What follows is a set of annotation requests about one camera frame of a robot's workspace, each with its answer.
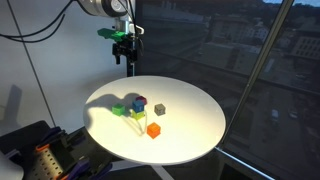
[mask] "yellow cube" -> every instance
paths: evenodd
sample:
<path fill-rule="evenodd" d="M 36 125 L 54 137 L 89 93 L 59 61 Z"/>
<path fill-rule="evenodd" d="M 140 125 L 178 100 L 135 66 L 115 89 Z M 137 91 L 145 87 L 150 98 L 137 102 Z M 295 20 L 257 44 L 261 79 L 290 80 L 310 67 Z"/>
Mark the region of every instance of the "yellow cube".
<path fill-rule="evenodd" d="M 133 117 L 135 120 L 139 120 L 144 117 L 144 111 L 136 113 L 134 110 L 132 110 L 131 117 Z"/>

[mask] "cube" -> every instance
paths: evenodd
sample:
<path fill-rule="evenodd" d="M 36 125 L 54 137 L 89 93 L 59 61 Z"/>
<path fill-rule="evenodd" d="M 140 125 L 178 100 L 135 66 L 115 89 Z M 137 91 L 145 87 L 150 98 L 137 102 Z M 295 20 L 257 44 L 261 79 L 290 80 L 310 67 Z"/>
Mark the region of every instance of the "cube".
<path fill-rule="evenodd" d="M 144 111 L 141 112 L 135 112 L 134 110 L 131 112 L 131 117 L 133 117 L 135 120 L 139 120 L 144 117 Z"/>
<path fill-rule="evenodd" d="M 140 101 L 143 102 L 144 105 L 147 105 L 147 99 L 145 97 L 143 97 L 143 96 L 137 97 L 136 100 L 140 100 Z"/>
<path fill-rule="evenodd" d="M 166 113 L 166 107 L 164 107 L 163 104 L 157 104 L 154 106 L 154 112 L 158 115 L 161 116 Z"/>
<path fill-rule="evenodd" d="M 112 113 L 117 116 L 121 116 L 124 114 L 125 107 L 122 104 L 116 104 L 112 106 Z"/>
<path fill-rule="evenodd" d="M 144 104 L 141 100 L 136 100 L 132 102 L 132 109 L 136 112 L 142 112 L 144 111 Z"/>
<path fill-rule="evenodd" d="M 159 134 L 160 134 L 160 131 L 161 131 L 161 127 L 153 122 L 151 123 L 148 127 L 147 127 L 147 134 L 152 138 L 156 138 Z"/>

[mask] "white round table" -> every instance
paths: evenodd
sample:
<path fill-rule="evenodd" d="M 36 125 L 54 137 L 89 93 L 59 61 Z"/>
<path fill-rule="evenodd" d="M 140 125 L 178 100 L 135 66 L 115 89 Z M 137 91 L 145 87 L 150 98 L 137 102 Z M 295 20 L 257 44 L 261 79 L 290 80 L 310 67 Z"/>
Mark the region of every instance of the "white round table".
<path fill-rule="evenodd" d="M 136 97 L 147 99 L 146 116 L 130 117 Z M 116 116 L 120 103 L 126 113 Z M 165 114 L 154 112 L 156 104 Z M 174 165 L 210 152 L 222 138 L 226 122 L 219 104 L 189 83 L 166 77 L 135 76 L 108 83 L 96 90 L 84 108 L 84 122 L 92 138 L 110 153 L 136 163 Z M 157 123 L 161 134 L 152 139 L 143 133 L 146 124 Z"/>

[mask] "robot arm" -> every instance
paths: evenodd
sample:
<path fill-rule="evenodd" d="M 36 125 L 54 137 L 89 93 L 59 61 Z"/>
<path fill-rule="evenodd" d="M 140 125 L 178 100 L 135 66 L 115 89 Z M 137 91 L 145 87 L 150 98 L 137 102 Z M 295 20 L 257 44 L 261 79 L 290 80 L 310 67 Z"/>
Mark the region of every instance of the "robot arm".
<path fill-rule="evenodd" d="M 93 16 L 121 17 L 127 14 L 128 9 L 126 0 L 78 0 L 78 3 L 86 13 Z"/>
<path fill-rule="evenodd" d="M 100 29 L 98 34 L 106 39 L 110 38 L 116 41 L 112 46 L 112 54 L 116 58 L 116 64 L 120 64 L 120 56 L 124 55 L 127 58 L 127 62 L 133 65 L 137 61 L 136 42 L 140 40 L 139 35 L 144 33 L 143 28 L 132 23 L 132 16 L 130 16 L 133 10 L 130 9 L 128 4 L 129 1 L 134 4 L 135 0 L 77 1 L 82 9 L 90 15 L 115 18 L 115 31 Z"/>

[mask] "wire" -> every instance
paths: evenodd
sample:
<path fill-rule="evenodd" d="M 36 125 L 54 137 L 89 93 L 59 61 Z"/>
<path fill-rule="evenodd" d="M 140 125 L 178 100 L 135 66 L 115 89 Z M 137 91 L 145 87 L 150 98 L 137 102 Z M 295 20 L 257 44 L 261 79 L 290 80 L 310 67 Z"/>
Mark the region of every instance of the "wire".
<path fill-rule="evenodd" d="M 8 6 L 9 6 L 11 15 L 12 15 L 12 17 L 13 17 L 14 23 L 15 23 L 15 25 L 16 25 L 16 27 L 17 27 L 18 33 L 19 33 L 19 35 L 21 35 L 21 30 L 20 30 L 20 27 L 19 27 L 19 25 L 18 25 L 17 18 L 16 18 L 16 16 L 15 16 L 14 12 L 13 12 L 13 9 L 12 9 L 11 3 L 10 3 L 10 0 L 7 0 L 7 3 L 8 3 Z M 26 52 L 27 59 L 29 60 L 31 69 L 32 69 L 32 71 L 33 71 L 33 74 L 34 74 L 34 76 L 35 76 L 35 78 L 36 78 L 37 84 L 38 84 L 38 86 L 39 86 L 40 92 L 41 92 L 42 97 L 43 97 L 43 100 L 44 100 L 44 103 L 45 103 L 45 105 L 46 105 L 46 107 L 47 107 L 47 109 L 48 109 L 48 113 L 49 113 L 49 115 L 50 115 L 50 117 L 51 117 L 52 123 L 53 123 L 54 127 L 56 127 L 56 123 L 55 123 L 55 121 L 54 121 L 54 118 L 53 118 L 53 115 L 52 115 L 52 112 L 51 112 L 51 109 L 50 109 L 48 100 L 47 100 L 47 98 L 46 98 L 46 95 L 44 94 L 42 85 L 41 85 L 41 83 L 40 83 L 40 80 L 39 80 L 37 71 L 36 71 L 36 69 L 35 69 L 35 67 L 34 67 L 34 64 L 33 64 L 33 62 L 32 62 L 32 59 L 31 59 L 31 57 L 30 57 L 30 53 L 29 53 L 29 51 L 28 51 L 28 48 L 27 48 L 27 46 L 26 46 L 25 43 L 23 43 L 22 45 L 23 45 L 24 50 L 25 50 L 25 52 Z"/>
<path fill-rule="evenodd" d="M 65 12 L 65 10 L 71 5 L 71 3 L 73 1 L 75 1 L 75 0 L 70 0 L 69 3 L 60 11 L 58 16 L 49 25 L 47 25 L 46 27 L 40 29 L 39 31 L 36 31 L 34 33 L 31 33 L 31 34 L 25 34 L 25 35 L 5 35 L 5 34 L 0 34 L 0 36 L 5 37 L 5 38 L 8 39 L 8 37 L 9 38 L 22 38 L 22 37 L 29 37 L 29 36 L 33 36 L 33 35 L 39 34 L 39 33 L 43 32 L 43 31 L 47 30 L 48 28 L 50 28 L 60 18 L 60 16 Z"/>
<path fill-rule="evenodd" d="M 132 19 L 132 16 L 128 10 L 128 8 L 121 2 L 121 0 L 118 0 L 118 2 L 122 5 L 122 7 L 127 11 L 128 15 L 130 16 L 130 18 Z"/>
<path fill-rule="evenodd" d="M 12 41 L 16 41 L 16 42 L 22 42 L 22 43 L 37 43 L 37 42 L 44 41 L 44 40 L 50 38 L 52 35 L 54 35 L 54 34 L 57 32 L 57 30 L 59 29 L 60 25 L 61 25 L 62 22 L 63 22 L 64 17 L 65 17 L 65 14 L 62 15 L 62 18 L 61 18 L 58 26 L 54 29 L 54 31 L 53 31 L 51 34 L 49 34 L 47 37 L 44 37 L 44 38 L 42 38 L 42 39 L 32 40 L 32 41 L 25 41 L 25 40 L 13 39 L 12 37 L 5 37 L 5 38 L 10 39 L 10 40 L 12 40 Z"/>
<path fill-rule="evenodd" d="M 139 45 L 139 47 L 140 47 L 140 54 L 141 54 L 141 56 L 143 56 L 143 51 L 144 51 L 143 42 L 142 42 L 142 40 L 139 38 L 140 34 L 139 34 L 139 32 L 137 31 L 136 18 L 135 18 L 135 16 L 134 16 L 134 12 L 133 12 L 133 8 L 132 8 L 131 0 L 128 0 L 128 1 L 129 1 L 131 13 L 132 13 L 132 22 L 133 22 L 133 26 L 134 26 L 135 36 L 136 36 L 136 38 L 139 40 L 138 45 Z"/>
<path fill-rule="evenodd" d="M 132 22 L 133 22 L 133 26 L 134 26 L 134 32 L 135 32 L 135 35 L 137 35 L 139 37 L 139 33 L 137 31 L 137 24 L 136 24 L 136 18 L 134 17 L 134 12 L 133 12 L 133 8 L 132 8 L 132 3 L 131 3 L 131 0 L 128 0 L 129 1 L 129 5 L 130 5 L 130 10 L 131 10 L 131 14 L 132 14 Z"/>

